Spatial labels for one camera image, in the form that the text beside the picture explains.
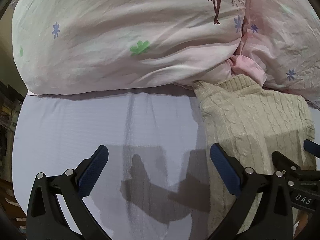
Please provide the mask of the person's right hand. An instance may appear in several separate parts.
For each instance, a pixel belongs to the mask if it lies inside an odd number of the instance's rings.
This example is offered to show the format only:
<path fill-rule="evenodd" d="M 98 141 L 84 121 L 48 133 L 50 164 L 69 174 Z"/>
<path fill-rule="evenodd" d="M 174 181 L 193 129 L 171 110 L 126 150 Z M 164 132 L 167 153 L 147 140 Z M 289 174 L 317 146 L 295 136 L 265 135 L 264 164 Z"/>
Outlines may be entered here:
<path fill-rule="evenodd" d="M 307 225 L 308 213 L 305 211 L 299 211 L 296 223 L 297 223 L 297 227 L 295 229 L 294 238 L 297 237 Z"/>

